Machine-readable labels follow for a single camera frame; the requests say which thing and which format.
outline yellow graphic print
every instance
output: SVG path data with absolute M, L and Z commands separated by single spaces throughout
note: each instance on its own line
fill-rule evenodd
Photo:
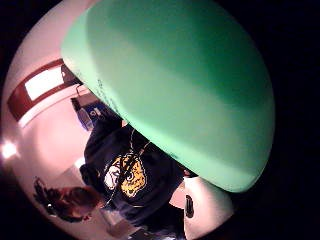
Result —
M 139 156 L 133 153 L 127 153 L 123 157 L 122 168 L 128 168 L 128 160 L 133 156 L 134 165 L 126 177 L 126 179 L 121 184 L 122 192 L 128 197 L 135 197 L 136 194 L 142 190 L 147 183 L 147 176 L 142 165 L 142 161 Z M 116 160 L 112 163 L 112 166 L 109 168 L 108 173 L 105 175 L 104 182 L 110 190 L 113 190 L 118 184 L 118 178 L 120 175 L 120 159 L 122 156 L 118 156 Z

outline green balloon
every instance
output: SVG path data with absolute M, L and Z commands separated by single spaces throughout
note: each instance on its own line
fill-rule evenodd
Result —
M 269 157 L 272 86 L 248 34 L 205 0 L 101 1 L 72 25 L 66 65 L 177 161 L 249 189 Z

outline person's arm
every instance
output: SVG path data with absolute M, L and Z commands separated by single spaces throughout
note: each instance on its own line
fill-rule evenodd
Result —
M 138 231 L 140 227 L 135 227 L 130 224 L 127 220 L 122 219 L 117 224 L 111 226 L 107 231 L 108 233 L 116 238 L 122 239 Z
M 113 131 L 121 128 L 122 119 L 111 109 L 101 111 L 101 115 L 95 122 L 95 126 L 89 137 L 84 151 L 86 159 L 101 146 L 103 139 Z

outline light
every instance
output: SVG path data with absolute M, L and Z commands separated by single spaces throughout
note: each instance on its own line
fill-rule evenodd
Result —
M 26 82 L 25 86 L 33 101 L 49 90 L 63 84 L 61 67 L 45 70 Z
M 85 164 L 85 159 L 84 157 L 81 157 L 79 158 L 75 163 L 74 165 L 77 167 L 77 168 L 80 168 L 83 164 Z
M 14 144 L 7 142 L 2 146 L 2 156 L 10 158 L 17 153 L 17 148 Z

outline dark hair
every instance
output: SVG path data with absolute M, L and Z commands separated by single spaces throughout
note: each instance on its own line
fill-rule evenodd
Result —
M 56 196 L 54 193 L 56 193 L 57 190 L 53 188 L 47 189 L 44 182 L 39 177 L 36 177 L 36 180 L 34 181 L 34 189 L 36 193 L 33 194 L 33 197 L 39 204 L 44 207 L 44 209 L 50 216 L 59 217 L 62 220 L 71 223 L 82 221 L 82 217 L 76 218 L 68 215 L 69 209 L 67 208 L 67 206 L 58 204 L 54 200 Z

